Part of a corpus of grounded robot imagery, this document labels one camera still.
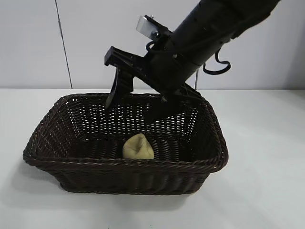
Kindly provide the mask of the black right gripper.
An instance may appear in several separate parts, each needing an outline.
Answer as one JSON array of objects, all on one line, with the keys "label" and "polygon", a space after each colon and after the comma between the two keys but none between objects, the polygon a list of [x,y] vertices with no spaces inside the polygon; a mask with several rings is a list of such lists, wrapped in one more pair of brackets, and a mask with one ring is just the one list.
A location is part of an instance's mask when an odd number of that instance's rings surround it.
[{"label": "black right gripper", "polygon": [[199,93],[186,81],[203,64],[203,49],[151,49],[142,57],[110,47],[104,57],[106,66],[116,67],[111,91],[106,99],[106,110],[113,107],[133,91],[133,78],[137,77],[164,96],[145,96],[148,107],[143,112],[146,124],[178,115],[199,99]]}]

